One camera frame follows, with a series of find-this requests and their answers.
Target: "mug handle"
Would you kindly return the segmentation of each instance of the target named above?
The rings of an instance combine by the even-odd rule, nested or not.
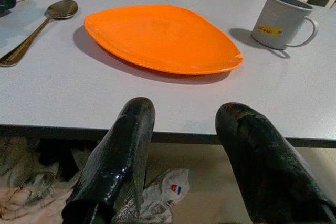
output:
[[[308,44],[309,42],[311,42],[316,37],[317,33],[319,32],[319,23],[317,23],[316,20],[313,20],[313,19],[308,18],[308,17],[305,17],[305,19],[308,20],[308,21],[310,21],[312,23],[312,25],[313,25],[313,32],[312,32],[312,34],[303,43],[298,44],[298,45],[289,45],[289,44],[286,44],[287,47],[302,47],[302,46]]]

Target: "orange plate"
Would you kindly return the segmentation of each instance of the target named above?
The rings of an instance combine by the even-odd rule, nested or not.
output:
[[[105,10],[85,19],[94,40],[131,63],[178,74],[233,70],[243,63],[237,46],[194,12],[170,5]]]

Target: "fabric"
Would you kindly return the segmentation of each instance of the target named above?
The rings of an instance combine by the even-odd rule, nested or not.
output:
[[[61,224],[61,211],[78,172],[68,182],[58,162],[44,166],[36,152],[39,140],[0,138],[0,223]],[[71,150],[79,171],[90,154]]]

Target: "spoon handle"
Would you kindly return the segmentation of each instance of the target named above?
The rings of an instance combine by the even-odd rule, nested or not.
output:
[[[52,18],[46,18],[43,23],[36,28],[35,31],[28,38],[26,38],[20,45],[14,48],[0,58],[0,67],[12,67],[18,64],[18,62],[25,55],[28,48],[31,46],[37,35],[43,30],[43,28],[52,20]]]

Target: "yellow label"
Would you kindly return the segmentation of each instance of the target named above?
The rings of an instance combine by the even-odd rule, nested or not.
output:
[[[281,27],[260,25],[258,26],[258,31],[271,37],[280,37],[283,29]]]

